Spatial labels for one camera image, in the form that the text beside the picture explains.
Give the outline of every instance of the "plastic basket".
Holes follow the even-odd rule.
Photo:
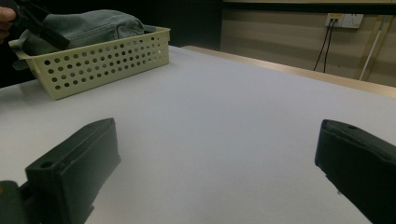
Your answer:
[[[18,40],[9,45],[54,100],[169,63],[170,29],[145,26],[143,35],[29,56]]]

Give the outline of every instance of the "electrical cable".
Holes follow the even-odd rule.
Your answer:
[[[321,50],[320,50],[320,54],[319,54],[319,56],[318,56],[317,63],[315,64],[314,71],[317,69],[318,62],[319,62],[319,60],[320,60],[320,57],[321,57],[321,54],[322,54],[322,52],[323,52],[324,46],[326,45],[327,34],[328,34],[329,31],[330,31],[331,23],[332,23],[332,24],[335,24],[335,20],[334,20],[334,19],[330,19],[329,25],[327,26],[326,35],[325,35],[325,37],[324,37],[323,45],[322,45],[322,48],[321,48]]]
[[[329,53],[329,47],[330,47],[330,43],[332,41],[332,28],[330,29],[329,42],[327,44],[326,54],[324,56],[323,73],[326,73],[327,54]]]

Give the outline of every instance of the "power outlet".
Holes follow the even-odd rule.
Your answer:
[[[341,27],[358,29],[361,26],[362,20],[362,14],[345,14]]]
[[[328,13],[327,14],[327,19],[326,22],[324,23],[324,26],[332,26],[333,20],[335,20],[334,27],[341,27],[343,24],[344,20],[344,14],[341,13]]]

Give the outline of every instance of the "beige wall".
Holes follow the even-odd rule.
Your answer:
[[[327,14],[224,9],[221,51],[313,70],[327,27]],[[326,73],[353,78],[377,21],[364,15],[359,29],[334,28]],[[368,81],[396,86],[396,22],[378,52]],[[317,71],[323,71],[324,53]]]

